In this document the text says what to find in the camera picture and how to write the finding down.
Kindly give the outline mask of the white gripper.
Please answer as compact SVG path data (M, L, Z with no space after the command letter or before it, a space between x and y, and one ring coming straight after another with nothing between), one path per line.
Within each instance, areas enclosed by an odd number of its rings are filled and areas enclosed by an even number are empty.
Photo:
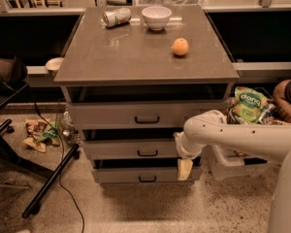
M193 167L191 159L200 155L201 146L188 139L184 132L176 132L174 137L178 155L183 158L178 160L178 180L186 181Z

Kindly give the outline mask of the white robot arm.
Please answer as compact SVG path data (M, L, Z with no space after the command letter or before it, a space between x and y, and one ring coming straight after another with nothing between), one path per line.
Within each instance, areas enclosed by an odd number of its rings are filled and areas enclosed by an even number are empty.
M221 146L280 166L272 199L268 233L291 233L291 125L229 124L218 110L193 116L174 134L178 179L185 181L192 160L206 146Z

